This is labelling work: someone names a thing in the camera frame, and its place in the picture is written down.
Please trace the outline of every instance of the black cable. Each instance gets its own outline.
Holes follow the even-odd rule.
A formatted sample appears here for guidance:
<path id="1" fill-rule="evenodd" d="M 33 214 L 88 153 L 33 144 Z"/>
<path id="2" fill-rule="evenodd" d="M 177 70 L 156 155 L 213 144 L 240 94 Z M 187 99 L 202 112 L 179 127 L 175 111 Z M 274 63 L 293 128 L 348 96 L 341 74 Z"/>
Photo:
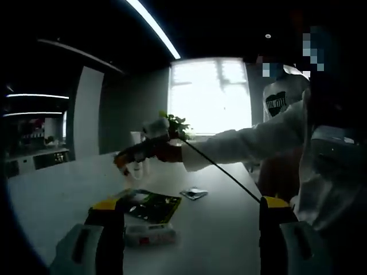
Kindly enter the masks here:
<path id="1" fill-rule="evenodd" d="M 244 187 L 237 179 L 235 179 L 230 173 L 228 173 L 227 171 L 225 171 L 222 167 L 220 167 L 214 161 L 212 161 L 211 159 L 209 159 L 204 153 L 200 152 L 198 149 L 196 149 L 193 145 L 191 145 L 190 143 L 188 143 L 186 140 L 182 139 L 181 137 L 179 139 L 181 139 L 188 146 L 190 146 L 192 149 L 194 149 L 196 152 L 198 152 L 200 155 L 202 155 L 207 161 L 209 161 L 211 164 L 215 165 L 219 170 L 221 170 L 223 173 L 225 173 L 227 176 L 229 176 L 235 183 L 237 183 L 243 190 L 245 190 L 255 201 L 257 201 L 258 203 L 260 203 L 260 200 L 255 195 L 253 195 L 246 187 Z"/>

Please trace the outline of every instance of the table surface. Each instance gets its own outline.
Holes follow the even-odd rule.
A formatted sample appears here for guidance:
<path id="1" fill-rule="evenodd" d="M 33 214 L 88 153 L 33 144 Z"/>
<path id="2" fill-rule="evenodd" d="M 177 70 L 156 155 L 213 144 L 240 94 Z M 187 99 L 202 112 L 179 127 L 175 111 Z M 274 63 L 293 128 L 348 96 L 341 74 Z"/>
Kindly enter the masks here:
<path id="1" fill-rule="evenodd" d="M 173 245 L 127 247 L 126 275 L 260 274 L 259 205 L 217 167 L 186 172 L 182 163 L 150 162 L 150 176 L 136 187 L 178 196 L 189 187 L 209 194 L 185 197 L 171 219 L 179 240 Z M 260 197 L 241 163 L 221 165 Z M 60 239 L 83 223 L 94 203 L 121 192 L 127 183 L 112 154 L 59 164 L 9 179 L 14 212 L 36 252 L 49 265 Z M 140 221 L 126 215 L 127 224 Z"/>

